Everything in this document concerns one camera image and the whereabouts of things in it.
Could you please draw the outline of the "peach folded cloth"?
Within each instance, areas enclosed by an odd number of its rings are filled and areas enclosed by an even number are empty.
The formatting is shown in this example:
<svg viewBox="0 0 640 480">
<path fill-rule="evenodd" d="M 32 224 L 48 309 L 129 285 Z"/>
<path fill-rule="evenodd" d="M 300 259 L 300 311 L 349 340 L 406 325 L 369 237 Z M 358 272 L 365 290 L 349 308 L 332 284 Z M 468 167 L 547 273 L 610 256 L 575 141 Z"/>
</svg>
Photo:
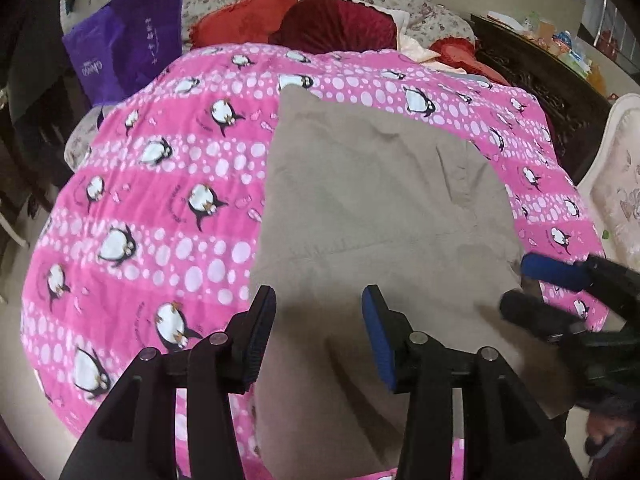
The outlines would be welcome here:
<svg viewBox="0 0 640 480">
<path fill-rule="evenodd" d="M 422 47 L 418 40 L 415 40 L 408 35 L 400 34 L 398 36 L 397 44 L 397 50 L 416 64 L 429 68 L 430 70 L 440 70 L 441 72 L 451 70 L 449 65 L 439 61 L 439 53 Z"/>
</svg>

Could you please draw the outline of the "clutter on headboard shelf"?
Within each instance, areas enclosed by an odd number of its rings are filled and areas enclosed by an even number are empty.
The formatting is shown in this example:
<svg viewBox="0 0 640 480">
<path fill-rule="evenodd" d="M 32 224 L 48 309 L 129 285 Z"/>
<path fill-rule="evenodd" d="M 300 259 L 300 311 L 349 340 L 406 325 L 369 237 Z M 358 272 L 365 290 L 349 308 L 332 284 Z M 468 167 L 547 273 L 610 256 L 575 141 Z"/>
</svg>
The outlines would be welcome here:
<svg viewBox="0 0 640 480">
<path fill-rule="evenodd" d="M 542 18 L 537 12 L 530 12 L 525 18 L 517 20 L 508 14 L 488 11 L 486 18 L 510 29 L 511 32 L 516 32 L 538 48 L 558 58 L 582 79 L 593 82 L 596 77 L 601 76 L 598 64 L 585 54 L 582 47 L 578 46 L 572 34 L 568 30 L 557 29 L 555 24 Z"/>
</svg>

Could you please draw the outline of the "purple shopping bag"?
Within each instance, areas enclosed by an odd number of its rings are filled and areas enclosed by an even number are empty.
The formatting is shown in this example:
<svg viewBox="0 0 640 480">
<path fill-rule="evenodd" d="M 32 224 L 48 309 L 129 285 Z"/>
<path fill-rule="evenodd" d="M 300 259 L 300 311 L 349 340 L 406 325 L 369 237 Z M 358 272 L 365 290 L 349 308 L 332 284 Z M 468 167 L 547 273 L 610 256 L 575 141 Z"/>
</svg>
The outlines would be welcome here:
<svg viewBox="0 0 640 480">
<path fill-rule="evenodd" d="M 182 0 L 111 0 L 63 36 L 93 106 L 117 104 L 182 55 Z"/>
</svg>

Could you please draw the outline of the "dark red velvet pillow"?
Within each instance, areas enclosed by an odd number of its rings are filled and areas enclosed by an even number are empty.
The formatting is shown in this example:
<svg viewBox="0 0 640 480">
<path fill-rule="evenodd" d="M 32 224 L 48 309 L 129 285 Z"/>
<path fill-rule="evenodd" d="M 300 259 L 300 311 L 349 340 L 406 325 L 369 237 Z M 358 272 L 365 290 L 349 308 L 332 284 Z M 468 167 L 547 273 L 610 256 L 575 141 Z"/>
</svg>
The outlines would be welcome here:
<svg viewBox="0 0 640 480">
<path fill-rule="evenodd" d="M 268 44 L 310 54 L 397 49 L 391 16 L 349 0 L 299 0 L 284 14 Z"/>
</svg>

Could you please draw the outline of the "bright red pillow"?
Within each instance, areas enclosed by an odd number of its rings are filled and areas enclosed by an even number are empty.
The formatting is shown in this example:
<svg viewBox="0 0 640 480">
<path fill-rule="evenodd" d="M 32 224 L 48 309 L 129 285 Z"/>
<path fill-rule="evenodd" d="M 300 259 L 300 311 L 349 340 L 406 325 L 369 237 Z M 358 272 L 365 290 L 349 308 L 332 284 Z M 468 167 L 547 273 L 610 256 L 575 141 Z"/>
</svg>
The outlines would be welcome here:
<svg viewBox="0 0 640 480">
<path fill-rule="evenodd" d="M 239 0 L 209 11 L 189 27 L 194 48 L 215 44 L 266 44 L 298 0 Z"/>
</svg>

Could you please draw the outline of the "khaki zip jacket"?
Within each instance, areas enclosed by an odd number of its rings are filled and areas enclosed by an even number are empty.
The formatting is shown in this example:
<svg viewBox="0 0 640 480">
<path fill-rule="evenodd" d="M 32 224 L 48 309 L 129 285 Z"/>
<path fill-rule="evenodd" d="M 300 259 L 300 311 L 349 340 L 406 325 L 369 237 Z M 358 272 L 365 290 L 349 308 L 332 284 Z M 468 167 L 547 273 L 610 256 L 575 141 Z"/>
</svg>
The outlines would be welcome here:
<svg viewBox="0 0 640 480">
<path fill-rule="evenodd" d="M 447 347 L 496 348 L 550 417 L 574 396 L 554 350 L 504 322 L 523 248 L 477 148 L 372 107 L 289 86 L 268 156 L 254 285 L 277 316 L 254 390 L 259 455 L 278 479 L 347 479 L 398 462 L 408 400 L 376 370 L 361 294 Z"/>
</svg>

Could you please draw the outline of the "pink penguin quilt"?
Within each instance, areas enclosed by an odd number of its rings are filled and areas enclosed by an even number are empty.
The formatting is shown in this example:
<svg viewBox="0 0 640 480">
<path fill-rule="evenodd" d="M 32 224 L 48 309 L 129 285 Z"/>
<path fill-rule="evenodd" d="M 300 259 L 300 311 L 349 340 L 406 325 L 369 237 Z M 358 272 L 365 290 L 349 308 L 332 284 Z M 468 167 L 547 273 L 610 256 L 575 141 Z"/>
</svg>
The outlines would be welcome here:
<svg viewBox="0 0 640 480">
<path fill-rule="evenodd" d="M 390 50 L 195 50 L 106 116 L 32 254 L 22 341 L 70 431 L 87 427 L 142 349 L 189 349 L 250 305 L 289 86 L 471 143 L 506 188 L 523 254 L 572 262 L 601 251 L 544 112 L 522 89 L 434 72 Z M 252 479 L 277 479 L 259 455 L 254 390 L 231 400 L 243 466 Z"/>
</svg>

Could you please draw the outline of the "dark wooden headboard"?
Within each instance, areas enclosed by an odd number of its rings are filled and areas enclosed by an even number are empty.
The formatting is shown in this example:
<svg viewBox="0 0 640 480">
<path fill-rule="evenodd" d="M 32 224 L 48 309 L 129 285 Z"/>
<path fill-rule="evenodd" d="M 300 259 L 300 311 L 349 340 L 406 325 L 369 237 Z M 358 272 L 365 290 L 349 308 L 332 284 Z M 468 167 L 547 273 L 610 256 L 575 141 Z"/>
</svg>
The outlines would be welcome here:
<svg viewBox="0 0 640 480">
<path fill-rule="evenodd" d="M 476 58 L 536 96 L 560 166 L 579 183 L 596 158 L 611 104 L 558 58 L 487 18 L 473 14 Z"/>
</svg>

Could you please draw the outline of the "red cushion at right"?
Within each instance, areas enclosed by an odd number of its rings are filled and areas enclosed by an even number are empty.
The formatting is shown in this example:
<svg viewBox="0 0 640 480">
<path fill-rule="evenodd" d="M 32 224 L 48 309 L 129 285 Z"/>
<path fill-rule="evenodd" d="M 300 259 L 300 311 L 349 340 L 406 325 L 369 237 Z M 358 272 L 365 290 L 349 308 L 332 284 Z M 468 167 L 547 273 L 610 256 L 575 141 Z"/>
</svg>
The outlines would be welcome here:
<svg viewBox="0 0 640 480">
<path fill-rule="evenodd" d="M 439 54 L 439 61 L 452 67 L 462 68 L 468 74 L 484 76 L 491 82 L 508 86 L 509 81 L 496 70 L 481 63 L 475 56 L 475 47 L 465 38 L 442 38 L 430 45 L 430 49 Z"/>
</svg>

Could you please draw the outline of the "white upholstered chair right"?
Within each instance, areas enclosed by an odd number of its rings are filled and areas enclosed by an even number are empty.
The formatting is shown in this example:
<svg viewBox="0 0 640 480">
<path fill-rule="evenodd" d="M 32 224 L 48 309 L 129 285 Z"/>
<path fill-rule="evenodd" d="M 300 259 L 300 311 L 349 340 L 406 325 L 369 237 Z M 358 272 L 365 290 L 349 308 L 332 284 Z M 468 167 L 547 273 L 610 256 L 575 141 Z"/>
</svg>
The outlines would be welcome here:
<svg viewBox="0 0 640 480">
<path fill-rule="evenodd" d="M 596 226 L 605 255 L 639 269 L 639 96 L 611 107 L 600 148 L 578 192 Z"/>
</svg>

